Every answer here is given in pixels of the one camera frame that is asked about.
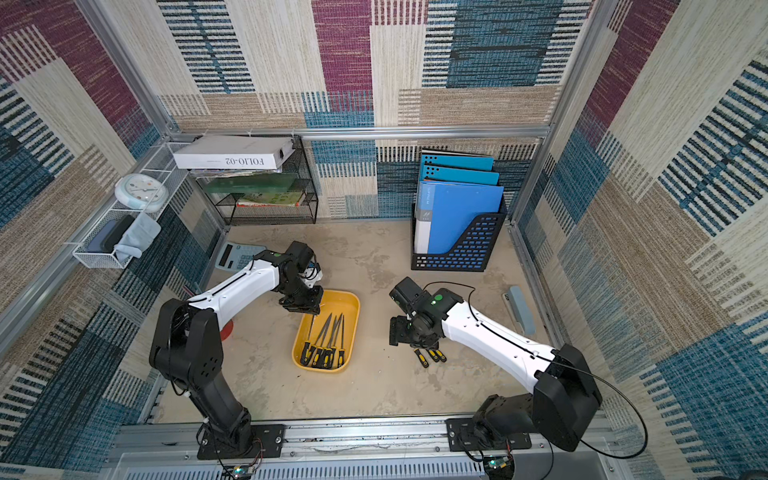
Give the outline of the yellow storage tray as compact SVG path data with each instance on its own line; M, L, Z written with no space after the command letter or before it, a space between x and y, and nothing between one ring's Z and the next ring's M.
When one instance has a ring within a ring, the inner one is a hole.
M324 292L323 299L320 303L320 314L319 315L304 314L299 323L298 331L296 334L296 338L295 338L295 342L292 350L292 359L294 361L294 364L301 369L317 371L321 373L339 373L344 371L349 364L349 360L351 359L351 355L354 347L356 329L357 329L358 320L359 320L359 313L360 313L360 300L355 294L347 291L340 291L340 290L326 290ZM314 342L319 331L323 327L326 319L330 314L332 314L333 317L330 323L329 330L327 332L327 336L323 341L322 347L327 342L327 337L328 337L328 334L330 333L330 330L333 324L333 319L336 316L343 314L345 319L345 335L344 335L344 348L346 351L345 364L341 368L337 369L336 356L335 356L334 368L330 370L319 369L314 366L311 366L311 367L302 366L300 364L300 356L301 356L303 344L306 339L307 328L309 326L312 316L315 316L314 327L311 333L311 342Z

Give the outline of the file tool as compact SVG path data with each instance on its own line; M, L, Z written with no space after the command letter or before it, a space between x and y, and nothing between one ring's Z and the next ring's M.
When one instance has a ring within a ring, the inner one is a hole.
M341 314L338 320L339 328L337 331L337 338L336 338L336 368L339 369L345 364L345 355L346 351L344 348L344 335L345 335L345 319L344 315Z
M338 315L333 319L333 324L330 333L327 337L326 344L318 350L314 367L319 369L330 369L332 364L332 357L335 353L335 342L338 336L341 325L341 316Z
M332 336L331 336L331 342L330 342L330 344L329 344L329 346L327 347L327 350L326 350L326 357L325 357L325 361L324 361L324 368L326 370L330 370L330 369L334 368L334 360L335 360L336 349L337 349L336 338L337 338L337 331L338 331L338 328L339 328L339 324L338 324L339 317L337 318L336 323L334 325L334 330L333 330Z
M310 362L310 359L312 357L312 348L313 348L313 346L312 346L312 342L311 342L311 333L312 333L312 329L314 327L314 320L315 320L315 316L312 316L312 318L310 320L310 323L309 323L309 326L307 328L307 335L306 335L306 339L305 339L305 342L303 344L303 348L302 348L302 352L301 352L301 356L300 356L300 364L302 366L308 366L309 362Z
M304 355L304 364L307 367L314 366L317 363L316 357L318 352L322 349L322 344L323 344L323 341L325 340L325 337L327 336L327 332L329 330L332 317L333 317L332 314L328 316L323 327L319 331L315 341L308 345L307 352Z

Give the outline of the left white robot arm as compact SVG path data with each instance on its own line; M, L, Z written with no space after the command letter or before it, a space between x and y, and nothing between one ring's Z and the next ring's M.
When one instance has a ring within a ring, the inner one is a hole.
M228 280L187 300L171 299L160 308L149 364L177 392L188 396L202 415L199 458L244 458L256 454L248 409L222 373L222 331L245 307L265 293L281 295L287 311L317 315L323 288L314 251L294 241L283 252L264 250Z

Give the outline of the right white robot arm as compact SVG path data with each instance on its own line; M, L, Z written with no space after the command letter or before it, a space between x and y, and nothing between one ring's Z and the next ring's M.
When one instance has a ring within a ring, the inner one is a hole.
M402 313L390 321L390 343L434 349L443 339L462 344L525 389L512 397L490 395L472 417L471 435L497 448L516 435L537 433L573 452L602 404L602 395L580 350L536 342L491 320L450 287L431 293L406 277L389 293Z

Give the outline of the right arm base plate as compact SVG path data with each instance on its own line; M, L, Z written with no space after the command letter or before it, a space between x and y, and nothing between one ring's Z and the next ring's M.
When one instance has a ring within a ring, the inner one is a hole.
M469 417L451 417L445 420L449 449L452 452L486 450L527 450L532 447L527 433L503 437L489 428L476 424Z

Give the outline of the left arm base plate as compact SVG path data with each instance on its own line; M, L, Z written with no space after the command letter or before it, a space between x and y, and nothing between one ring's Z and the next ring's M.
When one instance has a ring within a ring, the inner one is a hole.
M279 458L285 430L285 424L251 424L249 433L239 428L233 435L226 435L203 423L196 434L197 459Z

